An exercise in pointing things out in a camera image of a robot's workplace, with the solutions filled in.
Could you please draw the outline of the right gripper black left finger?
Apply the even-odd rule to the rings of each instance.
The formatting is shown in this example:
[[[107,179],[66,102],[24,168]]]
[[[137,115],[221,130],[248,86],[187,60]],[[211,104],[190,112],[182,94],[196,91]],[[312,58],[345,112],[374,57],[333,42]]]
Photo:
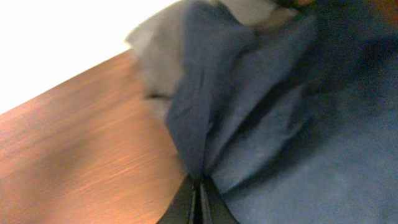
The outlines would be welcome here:
[[[165,213],[157,224],[189,224],[195,210],[195,184],[188,175],[184,178]]]

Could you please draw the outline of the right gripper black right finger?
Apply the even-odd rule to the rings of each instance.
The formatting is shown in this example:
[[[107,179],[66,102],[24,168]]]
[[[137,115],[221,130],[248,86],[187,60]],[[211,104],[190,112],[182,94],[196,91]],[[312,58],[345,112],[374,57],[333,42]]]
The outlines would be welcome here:
[[[198,186],[198,222],[200,224],[238,224],[210,177],[204,177]]]

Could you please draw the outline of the navy blue shorts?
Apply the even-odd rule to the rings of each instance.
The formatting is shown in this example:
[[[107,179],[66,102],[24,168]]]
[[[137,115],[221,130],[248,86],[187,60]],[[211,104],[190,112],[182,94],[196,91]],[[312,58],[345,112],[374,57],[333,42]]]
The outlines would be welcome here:
[[[276,30],[195,2],[166,124],[239,223],[397,222],[397,27],[318,1]]]

